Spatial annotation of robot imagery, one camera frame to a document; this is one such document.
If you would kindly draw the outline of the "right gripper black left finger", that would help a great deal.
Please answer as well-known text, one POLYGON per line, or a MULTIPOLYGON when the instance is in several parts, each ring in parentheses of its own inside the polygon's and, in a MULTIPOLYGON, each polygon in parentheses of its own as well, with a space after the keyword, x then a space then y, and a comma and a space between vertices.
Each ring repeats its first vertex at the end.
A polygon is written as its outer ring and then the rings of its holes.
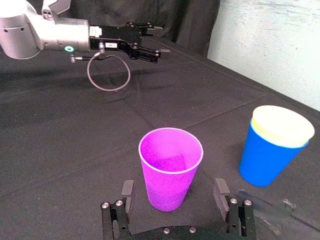
POLYGON ((104 201, 100 204, 102 217, 102 237, 104 240, 131 240, 129 224, 135 200, 135 184, 133 180, 123 183, 121 198, 114 203, 104 201))

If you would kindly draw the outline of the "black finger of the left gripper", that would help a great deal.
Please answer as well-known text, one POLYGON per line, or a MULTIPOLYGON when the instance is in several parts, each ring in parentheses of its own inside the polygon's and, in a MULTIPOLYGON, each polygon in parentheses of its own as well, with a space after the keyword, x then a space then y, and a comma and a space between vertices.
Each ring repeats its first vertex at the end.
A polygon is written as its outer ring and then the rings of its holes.
POLYGON ((137 23, 136 26, 138 27, 139 34, 142 37, 160 36, 160 33, 164 30, 162 26, 155 26, 151 22, 137 23))
POLYGON ((157 63, 162 53, 170 53, 170 49, 152 49, 148 47, 130 48, 129 57, 133 60, 143 60, 146 62, 157 63))

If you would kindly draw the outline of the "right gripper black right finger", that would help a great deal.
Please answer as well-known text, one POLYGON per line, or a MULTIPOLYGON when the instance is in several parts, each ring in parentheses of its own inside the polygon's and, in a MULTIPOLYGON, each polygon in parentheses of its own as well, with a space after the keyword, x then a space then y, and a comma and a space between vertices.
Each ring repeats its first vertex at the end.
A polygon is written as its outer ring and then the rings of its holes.
POLYGON ((253 201, 240 200, 231 195, 231 191, 222 178, 214 180, 213 197, 226 223, 223 240, 255 240, 257 238, 253 201))

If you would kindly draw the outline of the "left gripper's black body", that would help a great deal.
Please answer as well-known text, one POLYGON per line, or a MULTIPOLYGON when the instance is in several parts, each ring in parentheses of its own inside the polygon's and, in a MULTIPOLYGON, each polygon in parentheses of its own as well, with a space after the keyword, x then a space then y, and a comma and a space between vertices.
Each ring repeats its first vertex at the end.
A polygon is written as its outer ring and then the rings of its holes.
POLYGON ((142 46, 142 33, 134 23, 124 26, 91 25, 89 27, 89 47, 99 50, 100 43, 106 51, 122 51, 128 55, 131 50, 138 50, 142 46))

